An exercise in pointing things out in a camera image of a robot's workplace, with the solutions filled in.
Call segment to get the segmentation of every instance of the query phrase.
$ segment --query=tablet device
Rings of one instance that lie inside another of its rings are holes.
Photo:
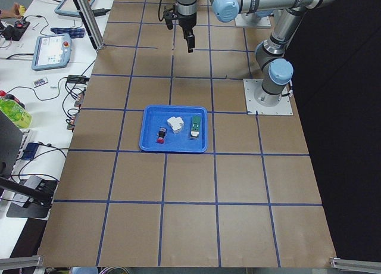
[[[40,36],[33,55],[32,70],[49,70],[67,66],[71,54],[69,34]]]
[[[94,3],[95,0],[88,0],[90,6]],[[63,16],[72,16],[72,17],[80,17],[77,7],[75,6],[73,0],[62,0],[61,3],[58,4],[56,9],[54,9],[58,15]]]

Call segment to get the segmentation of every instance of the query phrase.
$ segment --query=blue tray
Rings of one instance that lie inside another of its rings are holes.
[[[191,138],[193,116],[201,116],[199,138]],[[181,117],[183,130],[173,133],[167,120],[172,116]],[[160,127],[167,128],[165,143],[156,142]],[[143,151],[203,153],[208,148],[208,113],[204,107],[149,105],[144,109],[139,146]]]

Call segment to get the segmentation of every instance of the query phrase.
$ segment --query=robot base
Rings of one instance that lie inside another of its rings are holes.
[[[236,27],[251,27],[258,29],[271,29],[269,17],[260,18],[259,21],[252,21],[252,14],[238,14],[236,17]]]
[[[292,107],[290,103],[290,98],[288,96],[282,97],[280,102],[274,107],[266,107],[257,102],[254,98],[254,91],[260,84],[262,84],[262,79],[244,79],[243,86],[245,88],[245,98],[246,98],[246,109],[249,115],[293,115]]]

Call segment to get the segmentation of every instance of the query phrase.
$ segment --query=dark background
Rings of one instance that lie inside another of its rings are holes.
[[[381,261],[381,0],[307,13],[287,53],[327,221],[342,259]]]

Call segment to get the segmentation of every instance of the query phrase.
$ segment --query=plastic bottle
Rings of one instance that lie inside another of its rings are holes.
[[[11,99],[0,98],[0,110],[18,127],[28,128],[32,121],[30,115],[17,102]]]
[[[21,107],[25,109],[25,104],[23,104],[16,96],[13,94],[8,94],[5,91],[0,91],[0,97],[5,99],[11,99],[17,102]]]

